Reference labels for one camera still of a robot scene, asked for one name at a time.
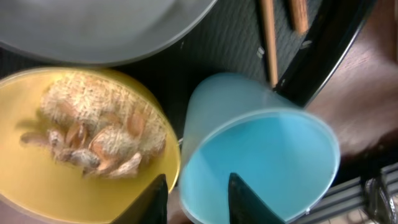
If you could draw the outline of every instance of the blue mug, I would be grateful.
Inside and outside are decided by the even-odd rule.
[[[195,223],[229,223],[228,180],[235,172],[291,222],[321,199],[339,163],[338,140],[323,121],[254,80],[217,74],[189,102],[180,200]]]

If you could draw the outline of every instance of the wooden utensil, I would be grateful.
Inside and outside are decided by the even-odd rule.
[[[276,57],[274,4],[272,0],[261,0],[265,43],[267,45],[269,81],[272,87],[278,83],[278,63]]]
[[[308,30],[307,1],[290,0],[290,11],[295,31],[304,34]]]

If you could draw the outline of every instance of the dark textured surface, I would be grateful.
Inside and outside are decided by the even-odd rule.
[[[301,46],[293,33],[286,0],[274,1],[279,76]],[[322,0],[307,0],[312,22]],[[238,72],[266,83],[264,61],[257,50],[264,46],[258,0],[218,0],[209,14],[171,47],[140,62],[116,67],[147,86],[160,101],[178,137],[195,87],[217,72]],[[48,65],[0,49],[0,76]]]

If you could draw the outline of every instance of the wooden stick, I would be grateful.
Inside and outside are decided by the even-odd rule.
[[[276,57],[274,4],[272,0],[261,0],[265,43],[267,45],[269,81],[272,87],[278,83],[278,63]]]
[[[294,29],[299,35],[304,34],[308,30],[306,0],[290,0],[290,10]]]

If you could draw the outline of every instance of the chopstick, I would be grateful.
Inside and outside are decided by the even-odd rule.
[[[306,0],[290,0],[290,11],[294,29],[299,35],[304,34],[308,30]]]
[[[272,0],[261,0],[264,37],[267,45],[269,81],[272,87],[278,83],[278,63],[275,42],[274,3]]]

